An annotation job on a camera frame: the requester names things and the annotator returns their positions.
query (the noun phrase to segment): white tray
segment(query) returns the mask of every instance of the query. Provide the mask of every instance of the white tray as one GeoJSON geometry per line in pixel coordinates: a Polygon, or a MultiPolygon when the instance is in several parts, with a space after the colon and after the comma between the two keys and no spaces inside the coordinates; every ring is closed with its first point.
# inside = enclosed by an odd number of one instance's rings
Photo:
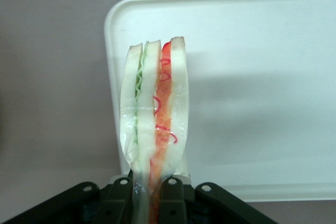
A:
{"type": "Polygon", "coordinates": [[[124,0],[105,36],[117,134],[129,46],[184,36],[193,185],[336,199],[336,0],[124,0]]]}

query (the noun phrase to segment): plastic wrap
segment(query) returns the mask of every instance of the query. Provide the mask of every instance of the plastic wrap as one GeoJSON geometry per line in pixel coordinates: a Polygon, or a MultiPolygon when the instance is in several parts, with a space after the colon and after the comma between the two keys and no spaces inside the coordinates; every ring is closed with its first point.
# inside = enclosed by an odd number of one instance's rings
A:
{"type": "Polygon", "coordinates": [[[120,142],[133,170],[134,223],[156,223],[160,183],[176,172],[188,127],[183,37],[131,46],[121,87],[120,142]]]}

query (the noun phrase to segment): tomato slice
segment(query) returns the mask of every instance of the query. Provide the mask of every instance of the tomato slice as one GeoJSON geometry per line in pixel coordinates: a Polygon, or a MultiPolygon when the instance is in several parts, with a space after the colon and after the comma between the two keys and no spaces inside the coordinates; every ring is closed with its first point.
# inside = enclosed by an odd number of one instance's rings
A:
{"type": "Polygon", "coordinates": [[[158,73],[158,81],[156,86],[156,95],[153,99],[158,103],[155,116],[155,143],[156,152],[151,158],[149,189],[152,192],[150,205],[150,223],[157,223],[159,209],[159,192],[158,183],[161,178],[162,165],[166,153],[166,147],[169,143],[170,136],[176,136],[170,132],[171,126],[171,103],[170,95],[172,93],[172,65],[171,65],[171,42],[166,43],[162,48],[162,56],[160,60],[160,71],[158,73]]]}

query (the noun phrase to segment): metal screw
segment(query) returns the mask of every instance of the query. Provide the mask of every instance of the metal screw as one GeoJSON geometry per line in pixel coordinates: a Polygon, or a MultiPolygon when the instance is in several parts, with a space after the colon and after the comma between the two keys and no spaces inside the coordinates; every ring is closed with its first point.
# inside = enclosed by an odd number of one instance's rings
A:
{"type": "Polygon", "coordinates": [[[211,187],[209,187],[208,185],[204,185],[204,186],[202,186],[202,190],[206,191],[206,192],[209,192],[209,191],[211,191],[211,187]]]}
{"type": "Polygon", "coordinates": [[[86,186],[83,188],[84,192],[91,191],[91,190],[92,190],[92,186],[86,186]]]}
{"type": "Polygon", "coordinates": [[[126,185],[128,183],[128,180],[127,179],[122,179],[120,181],[120,185],[126,185]]]}
{"type": "Polygon", "coordinates": [[[171,179],[168,180],[168,184],[173,186],[173,185],[177,184],[177,181],[176,181],[176,179],[171,178],[171,179]]]}

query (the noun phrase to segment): gray wall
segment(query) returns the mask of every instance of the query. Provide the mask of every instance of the gray wall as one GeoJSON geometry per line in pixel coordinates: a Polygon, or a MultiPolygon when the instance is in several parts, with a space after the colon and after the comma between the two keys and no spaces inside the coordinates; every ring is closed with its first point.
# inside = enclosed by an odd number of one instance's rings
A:
{"type": "MultiPolygon", "coordinates": [[[[103,37],[118,1],[0,0],[0,222],[119,174],[103,37]]],[[[252,205],[280,223],[336,222],[335,201],[252,205]]]]}

